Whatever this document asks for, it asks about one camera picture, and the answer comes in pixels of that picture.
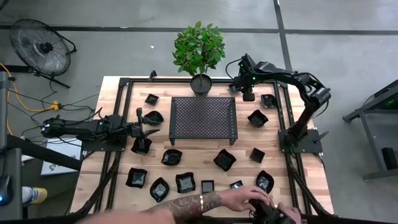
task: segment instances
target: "concrete floor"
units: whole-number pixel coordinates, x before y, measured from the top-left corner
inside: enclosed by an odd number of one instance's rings
[[[286,29],[398,30],[398,2],[394,0],[284,0],[280,1],[280,7]],[[278,28],[272,0],[11,1],[0,12],[0,23],[10,24],[25,17],[65,26],[186,27],[201,20],[222,28]],[[70,69],[59,78],[72,87],[66,90],[53,85],[58,93],[47,101],[70,103],[96,94],[105,75],[149,75],[151,70],[159,75],[177,73],[171,55],[176,33],[61,33],[78,47]],[[226,60],[209,75],[225,76],[225,65],[244,53],[249,53],[254,60],[284,66],[278,34],[223,35]],[[341,117],[396,79],[398,36],[287,35],[287,43],[293,68],[313,73],[331,88],[329,108],[315,119],[315,125],[321,131],[330,132],[322,144],[335,213],[341,217],[396,222],[398,178],[362,181],[364,174],[377,171],[376,163],[359,120],[348,125]],[[22,64],[9,44],[8,30],[0,30],[0,62]],[[231,74],[237,71],[237,66],[230,67]],[[23,74],[14,76],[21,93],[41,98],[51,92],[46,80]],[[95,107],[96,100],[94,97],[81,105]],[[11,102],[19,106],[15,97]],[[32,108],[41,107],[39,102],[25,102]],[[41,122],[54,114],[48,112],[36,118]],[[88,112],[61,111],[59,114],[65,119],[82,119]],[[26,115],[14,108],[9,108],[9,120],[16,135],[34,126]],[[39,130],[26,134],[37,135]],[[68,203],[62,206],[60,210],[64,211]]]

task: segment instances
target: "arm tattoo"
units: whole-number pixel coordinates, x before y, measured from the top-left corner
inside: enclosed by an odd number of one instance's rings
[[[176,220],[187,220],[193,217],[199,217],[213,208],[221,206],[221,197],[216,193],[208,193],[203,196],[203,212],[200,209],[200,195],[186,196],[177,198],[162,204],[156,205],[148,212],[153,212],[160,209],[169,209]]]

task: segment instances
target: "gold bracelet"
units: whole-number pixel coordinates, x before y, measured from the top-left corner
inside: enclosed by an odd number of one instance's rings
[[[203,196],[200,195],[200,211],[203,213]]]

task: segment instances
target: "black perforated tray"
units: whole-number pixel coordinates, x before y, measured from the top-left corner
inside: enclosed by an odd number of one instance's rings
[[[238,138],[234,97],[172,97],[169,138]]]

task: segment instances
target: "spray can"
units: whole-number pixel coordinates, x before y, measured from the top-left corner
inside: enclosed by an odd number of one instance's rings
[[[22,203],[41,203],[47,198],[47,190],[38,187],[22,187]]]

